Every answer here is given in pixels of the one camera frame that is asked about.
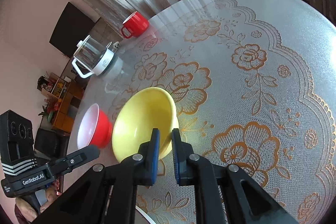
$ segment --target bowl rim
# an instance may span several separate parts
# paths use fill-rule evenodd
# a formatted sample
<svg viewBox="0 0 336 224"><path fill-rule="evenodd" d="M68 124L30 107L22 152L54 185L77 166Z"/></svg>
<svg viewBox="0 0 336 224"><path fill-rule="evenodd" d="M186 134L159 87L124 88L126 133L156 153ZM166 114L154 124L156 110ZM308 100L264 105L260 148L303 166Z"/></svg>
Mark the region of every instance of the bowl rim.
<svg viewBox="0 0 336 224"><path fill-rule="evenodd" d="M90 142L92 141L92 138L93 138L93 135L95 134L95 131L96 131L96 127L97 127L97 123L98 123L98 119L99 119L99 105L97 103L94 103L92 104L88 109L87 111L85 112L82 120L81 120L81 124L79 125L79 129L78 129L78 133L77 133L77 148L78 149L81 149L81 148L84 148L85 146L83 147L80 147L79 144L78 144L78 140L79 140L79 134L84 130L83 129L83 120L85 119L86 115L89 115L89 110L91 110L91 108L94 108L96 107L97 108L97 119L96 119L96 122L95 122L95 125L94 125L94 130L93 130L93 133L91 135L91 138L90 140L88 141L88 143L85 145L85 146L88 146L90 144Z"/></svg>
<svg viewBox="0 0 336 224"><path fill-rule="evenodd" d="M117 125L117 123L118 123L118 120L120 119L120 114L121 114L122 110L123 110L128 104L130 104L129 102L132 100L132 98L135 98L135 97L138 96L139 94L144 93L144 92L147 92L147 91L149 91L149 90L157 90L157 91L163 93L163 94L166 96L166 98L167 98L168 101L169 101L171 110L172 110L172 113L171 113L171 121L172 121L171 126L173 126L173 121L174 121L175 117L177 116L177 113L176 113L176 105L175 105L175 102L174 102L173 97L169 94L169 92L167 92L166 90L164 90L163 88L160 88L160 87L158 87L158 86L151 86L151 87L145 88L145 89L143 89L143 90L140 90L140 91L137 92L136 94L134 94L134 95L133 95L133 96L126 102L126 104L121 108L121 110L120 110L120 112L119 112L119 114L118 114L118 116L117 116L117 118L116 118L116 120L115 120L115 122L114 122L113 133L112 133L112 138L111 138L112 149L113 149L114 146L115 146L115 144L114 144L114 142L113 142L113 140L115 139L115 138L114 138L114 136L115 136L115 134L114 134L114 130L115 130L115 128L116 128L116 125Z"/></svg>

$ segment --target lace tablecloth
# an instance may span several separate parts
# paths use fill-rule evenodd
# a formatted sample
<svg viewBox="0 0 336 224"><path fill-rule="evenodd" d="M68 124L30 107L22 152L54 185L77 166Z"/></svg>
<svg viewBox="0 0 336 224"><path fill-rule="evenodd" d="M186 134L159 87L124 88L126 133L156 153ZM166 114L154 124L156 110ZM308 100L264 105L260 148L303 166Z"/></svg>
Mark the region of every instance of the lace tablecloth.
<svg viewBox="0 0 336 224"><path fill-rule="evenodd" d="M300 223L317 223L335 196L336 29L300 0L183 0L122 41L87 87L70 138L96 102L115 120L139 90L158 86L176 103L182 139L218 165L236 163ZM69 187L99 159L66 175ZM137 205L156 223L194 223L193 187L159 162Z"/></svg>

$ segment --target person's hand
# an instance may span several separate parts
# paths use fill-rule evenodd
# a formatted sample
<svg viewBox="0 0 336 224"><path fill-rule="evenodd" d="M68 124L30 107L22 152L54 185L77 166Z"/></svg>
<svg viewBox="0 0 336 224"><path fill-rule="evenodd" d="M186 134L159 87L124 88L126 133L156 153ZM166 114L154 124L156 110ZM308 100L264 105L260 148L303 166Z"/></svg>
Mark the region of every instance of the person's hand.
<svg viewBox="0 0 336 224"><path fill-rule="evenodd" d="M53 187L49 187L48 189L46 189L45 196L47 198L47 202L41 206L41 213L43 213L45 209L47 209L57 198L56 191L53 189ZM16 206L26 220L32 222L35 218L37 218L37 213L27 201L24 201L22 198L16 198L15 202Z"/></svg>

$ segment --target red bowl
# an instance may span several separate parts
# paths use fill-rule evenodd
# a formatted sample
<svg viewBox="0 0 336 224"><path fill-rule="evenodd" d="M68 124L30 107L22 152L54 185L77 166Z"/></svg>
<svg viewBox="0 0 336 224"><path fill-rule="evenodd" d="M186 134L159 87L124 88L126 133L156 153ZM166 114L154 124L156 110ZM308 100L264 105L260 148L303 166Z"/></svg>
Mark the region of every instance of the red bowl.
<svg viewBox="0 0 336 224"><path fill-rule="evenodd" d="M89 144L98 148L105 147L112 135L113 125L107 115L99 109L98 104L93 104L86 111L77 135L77 147L81 149Z"/></svg>

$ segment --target yellow bowl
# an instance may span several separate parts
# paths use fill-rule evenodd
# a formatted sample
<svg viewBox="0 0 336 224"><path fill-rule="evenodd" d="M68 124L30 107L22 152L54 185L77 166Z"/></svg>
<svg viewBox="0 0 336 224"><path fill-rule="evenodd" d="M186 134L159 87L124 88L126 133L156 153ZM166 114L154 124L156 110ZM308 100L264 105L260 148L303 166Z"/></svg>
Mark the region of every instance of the yellow bowl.
<svg viewBox="0 0 336 224"><path fill-rule="evenodd" d="M171 131L178 128L176 106L171 95L161 88L136 93L121 109L112 134L112 148L118 162L136 154L140 144L151 139L153 128L160 130L159 159L171 151Z"/></svg>

